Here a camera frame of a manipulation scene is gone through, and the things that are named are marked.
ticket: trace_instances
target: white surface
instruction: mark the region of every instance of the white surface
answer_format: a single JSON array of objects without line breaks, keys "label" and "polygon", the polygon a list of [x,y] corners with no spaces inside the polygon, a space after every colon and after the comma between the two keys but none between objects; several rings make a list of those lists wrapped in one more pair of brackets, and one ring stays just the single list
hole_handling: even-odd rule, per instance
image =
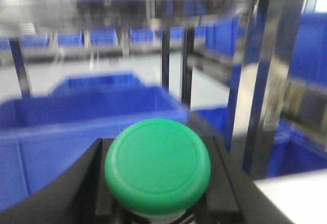
[{"label": "white surface", "polygon": [[[180,54],[171,54],[170,92],[179,97]],[[67,76],[99,75],[132,71],[146,85],[160,85],[160,56],[140,56],[130,59],[103,59],[47,64],[28,64],[27,71],[34,96],[47,95]],[[191,109],[226,106],[229,88],[194,71]],[[20,97],[14,66],[0,68],[0,103]]]},{"label": "white surface", "polygon": [[327,223],[327,169],[256,181],[296,224]]}]

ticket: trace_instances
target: green button cap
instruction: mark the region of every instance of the green button cap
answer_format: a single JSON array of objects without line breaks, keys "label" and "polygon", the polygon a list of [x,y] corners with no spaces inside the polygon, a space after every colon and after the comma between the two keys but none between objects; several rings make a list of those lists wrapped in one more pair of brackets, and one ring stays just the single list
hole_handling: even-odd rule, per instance
[{"label": "green button cap", "polygon": [[205,192],[210,160],[202,140],[185,125],[165,119],[136,123],[110,146],[105,177],[113,196],[142,216],[169,216]]}]

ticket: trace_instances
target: blue storage crate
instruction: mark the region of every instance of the blue storage crate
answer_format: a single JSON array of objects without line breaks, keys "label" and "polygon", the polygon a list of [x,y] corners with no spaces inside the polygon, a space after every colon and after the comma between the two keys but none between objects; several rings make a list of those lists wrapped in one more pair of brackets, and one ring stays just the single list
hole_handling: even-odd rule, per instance
[{"label": "blue storage crate", "polygon": [[[197,112],[218,132],[224,133],[227,107]],[[327,168],[327,152],[281,120],[274,138],[267,178],[323,168]]]},{"label": "blue storage crate", "polygon": [[0,38],[0,51],[10,51],[10,44],[8,38]]},{"label": "blue storage crate", "polygon": [[132,73],[115,74],[96,77],[68,78],[59,84],[52,92],[57,94],[72,94],[95,90],[112,90],[113,88],[144,86]]},{"label": "blue storage crate", "polygon": [[[205,37],[205,31],[206,31],[205,26],[197,26],[195,28],[195,38]],[[183,27],[170,28],[170,39],[181,40],[182,38],[183,38]]]},{"label": "blue storage crate", "polygon": [[131,42],[153,42],[155,37],[155,31],[149,29],[131,29]]},{"label": "blue storage crate", "polygon": [[98,45],[116,45],[117,35],[115,29],[101,29],[90,31],[91,44]]},{"label": "blue storage crate", "polygon": [[197,26],[195,28],[195,37],[196,38],[203,38],[206,34],[206,26]]},{"label": "blue storage crate", "polygon": [[212,109],[202,109],[196,111],[202,118],[206,119],[209,124],[221,134],[224,133],[227,108],[218,107]]},{"label": "blue storage crate", "polygon": [[237,32],[237,17],[222,21],[213,27],[208,27],[205,45],[212,51],[233,56],[236,49]]},{"label": "blue storage crate", "polygon": [[83,46],[82,32],[78,33],[58,33],[59,47]]},{"label": "blue storage crate", "polygon": [[301,16],[289,75],[327,85],[327,13]]},{"label": "blue storage crate", "polygon": [[11,100],[0,105],[0,210],[67,169],[96,138],[152,118],[184,122],[188,109],[161,87]]},{"label": "blue storage crate", "polygon": [[23,35],[20,37],[20,43],[24,49],[45,49],[48,47],[49,38],[47,35]]},{"label": "blue storage crate", "polygon": [[327,168],[327,152],[313,144],[296,129],[289,128],[289,137],[275,140],[267,178]]}]

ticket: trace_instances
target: metal pole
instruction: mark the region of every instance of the metal pole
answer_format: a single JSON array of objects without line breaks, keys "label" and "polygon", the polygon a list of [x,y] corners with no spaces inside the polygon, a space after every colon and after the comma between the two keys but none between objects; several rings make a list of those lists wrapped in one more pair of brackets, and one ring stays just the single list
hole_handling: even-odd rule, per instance
[{"label": "metal pole", "polygon": [[[168,3],[166,14],[169,16]],[[162,32],[161,39],[161,84],[169,89],[169,52],[170,52],[170,28],[166,27]]]},{"label": "metal pole", "polygon": [[18,38],[9,38],[12,58],[14,60],[15,69],[18,77],[19,87],[22,98],[31,96],[30,85],[27,78],[24,59],[21,53],[21,47]]},{"label": "metal pole", "polygon": [[253,179],[268,170],[303,3],[252,0],[246,38],[238,42],[225,143]]},{"label": "metal pole", "polygon": [[191,106],[192,68],[188,67],[188,57],[194,51],[195,28],[188,28],[183,33],[183,50],[181,63],[181,101]]},{"label": "metal pole", "polygon": [[122,27],[121,29],[121,46],[123,58],[128,58],[130,55],[130,30],[128,26]]}]

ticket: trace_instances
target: metal shelf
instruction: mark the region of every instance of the metal shelf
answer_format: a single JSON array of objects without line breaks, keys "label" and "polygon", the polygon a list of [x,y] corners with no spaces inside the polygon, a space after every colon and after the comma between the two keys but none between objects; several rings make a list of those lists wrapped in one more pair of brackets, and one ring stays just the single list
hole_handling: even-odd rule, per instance
[{"label": "metal shelf", "polygon": [[95,28],[194,27],[242,13],[249,0],[0,0],[0,36]]}]

